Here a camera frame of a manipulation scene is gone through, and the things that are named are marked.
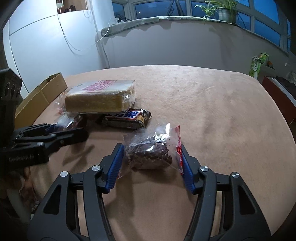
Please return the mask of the brown cardboard box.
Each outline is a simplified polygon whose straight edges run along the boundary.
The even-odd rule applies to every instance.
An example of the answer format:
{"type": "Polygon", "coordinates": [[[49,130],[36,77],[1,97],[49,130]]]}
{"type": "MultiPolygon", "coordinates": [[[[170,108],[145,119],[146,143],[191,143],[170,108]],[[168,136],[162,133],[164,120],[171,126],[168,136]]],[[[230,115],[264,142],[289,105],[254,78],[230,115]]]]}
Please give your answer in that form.
{"type": "Polygon", "coordinates": [[[45,79],[16,108],[15,130],[31,126],[66,88],[62,73],[53,74],[45,79]]]}

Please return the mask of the green gift bag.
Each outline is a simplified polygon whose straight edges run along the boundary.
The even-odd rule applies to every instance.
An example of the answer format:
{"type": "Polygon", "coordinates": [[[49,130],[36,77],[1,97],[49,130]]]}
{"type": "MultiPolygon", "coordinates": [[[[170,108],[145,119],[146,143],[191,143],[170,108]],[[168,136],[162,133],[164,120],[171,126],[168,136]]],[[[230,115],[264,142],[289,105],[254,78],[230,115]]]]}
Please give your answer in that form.
{"type": "Polygon", "coordinates": [[[269,62],[269,54],[261,52],[259,55],[255,55],[252,58],[249,76],[257,79],[262,66],[266,66],[269,62]]]}

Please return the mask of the dark brownie clear bag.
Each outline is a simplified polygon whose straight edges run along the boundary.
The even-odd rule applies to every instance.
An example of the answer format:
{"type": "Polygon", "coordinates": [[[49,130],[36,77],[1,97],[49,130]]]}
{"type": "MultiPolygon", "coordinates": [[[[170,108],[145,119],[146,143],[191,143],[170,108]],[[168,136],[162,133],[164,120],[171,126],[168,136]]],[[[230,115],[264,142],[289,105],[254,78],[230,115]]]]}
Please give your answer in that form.
{"type": "Polygon", "coordinates": [[[163,123],[123,136],[123,160],[119,178],[132,169],[156,170],[173,168],[183,174],[180,126],[163,123]]]}

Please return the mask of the potted green plant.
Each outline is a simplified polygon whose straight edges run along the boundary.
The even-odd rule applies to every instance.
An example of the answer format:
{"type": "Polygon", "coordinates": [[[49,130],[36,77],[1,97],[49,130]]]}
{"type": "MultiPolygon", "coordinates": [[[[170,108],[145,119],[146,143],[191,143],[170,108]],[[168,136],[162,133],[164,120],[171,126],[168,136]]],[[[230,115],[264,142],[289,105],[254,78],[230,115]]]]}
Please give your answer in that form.
{"type": "Polygon", "coordinates": [[[204,22],[217,14],[218,20],[232,24],[236,23],[238,3],[236,0],[205,1],[204,5],[197,4],[194,8],[204,12],[204,22]]]}

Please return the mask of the dark chocolate bar wrapper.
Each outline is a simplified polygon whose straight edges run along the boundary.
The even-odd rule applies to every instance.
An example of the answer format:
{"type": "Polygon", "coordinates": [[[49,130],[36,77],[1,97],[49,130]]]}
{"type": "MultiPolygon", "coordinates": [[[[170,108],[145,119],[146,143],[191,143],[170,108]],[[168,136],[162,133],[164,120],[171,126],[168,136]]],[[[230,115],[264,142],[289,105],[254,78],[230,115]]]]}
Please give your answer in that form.
{"type": "Polygon", "coordinates": [[[150,118],[151,112],[142,108],[130,109],[125,113],[107,114],[101,119],[104,126],[111,128],[128,128],[137,130],[145,128],[150,118]]]}

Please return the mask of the red storage box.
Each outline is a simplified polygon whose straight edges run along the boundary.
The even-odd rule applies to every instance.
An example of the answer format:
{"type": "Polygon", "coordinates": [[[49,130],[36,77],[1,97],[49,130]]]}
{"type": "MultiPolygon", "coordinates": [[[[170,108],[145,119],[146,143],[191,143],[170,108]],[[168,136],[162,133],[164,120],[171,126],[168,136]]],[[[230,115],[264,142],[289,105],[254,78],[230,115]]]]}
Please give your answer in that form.
{"type": "Polygon", "coordinates": [[[264,77],[262,86],[278,106],[288,125],[295,121],[295,99],[287,89],[273,77],[264,77]]]}

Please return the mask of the packaged sliced bread loaf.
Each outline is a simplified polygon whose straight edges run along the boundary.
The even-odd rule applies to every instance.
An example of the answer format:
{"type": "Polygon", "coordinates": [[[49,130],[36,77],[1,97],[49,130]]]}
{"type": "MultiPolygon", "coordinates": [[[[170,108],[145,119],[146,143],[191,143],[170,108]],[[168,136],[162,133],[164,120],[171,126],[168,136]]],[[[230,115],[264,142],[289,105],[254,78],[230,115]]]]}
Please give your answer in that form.
{"type": "Polygon", "coordinates": [[[124,113],[135,99],[134,80],[96,80],[67,88],[56,105],[60,113],[124,113]]]}

